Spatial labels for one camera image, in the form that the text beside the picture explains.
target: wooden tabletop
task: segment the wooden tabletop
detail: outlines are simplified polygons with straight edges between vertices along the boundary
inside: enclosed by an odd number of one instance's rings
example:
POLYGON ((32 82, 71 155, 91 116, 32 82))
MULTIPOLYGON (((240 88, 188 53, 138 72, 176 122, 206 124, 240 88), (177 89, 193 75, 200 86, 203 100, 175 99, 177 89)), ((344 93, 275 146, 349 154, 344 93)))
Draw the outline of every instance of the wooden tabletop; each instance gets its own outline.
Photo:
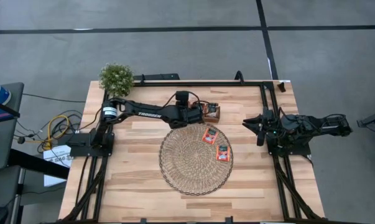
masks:
MULTIPOLYGON (((286 83, 285 89, 284 93, 275 90, 278 105, 286 113, 297 114, 291 83, 286 83)), ((272 157, 267 146, 256 146, 255 134, 241 125, 243 119, 262 113, 259 87, 135 87, 126 98, 163 105, 177 90, 192 91, 201 100, 221 106, 220 122, 215 126, 228 137, 233 149, 230 178, 222 188, 204 196, 186 196, 175 191, 165 182, 159 167, 160 144, 170 131, 168 124, 154 118, 130 117, 114 126, 116 140, 107 166, 99 222, 139 222, 141 218, 148 222, 223 222, 230 216, 236 222, 283 220, 272 157)), ((103 93, 98 82, 90 83, 82 126, 94 120, 103 93)), ((269 93, 267 99, 271 105, 269 93)), ((59 218, 75 205, 84 160, 79 157, 72 162, 59 218)), ((312 165, 302 156, 291 156, 290 160, 298 192, 315 213, 324 216, 312 165)), ((85 168, 83 191, 89 164, 90 160, 85 168)), ((290 195, 285 191, 293 217, 290 195)), ((93 215, 95 197, 90 200, 88 218, 93 215)))

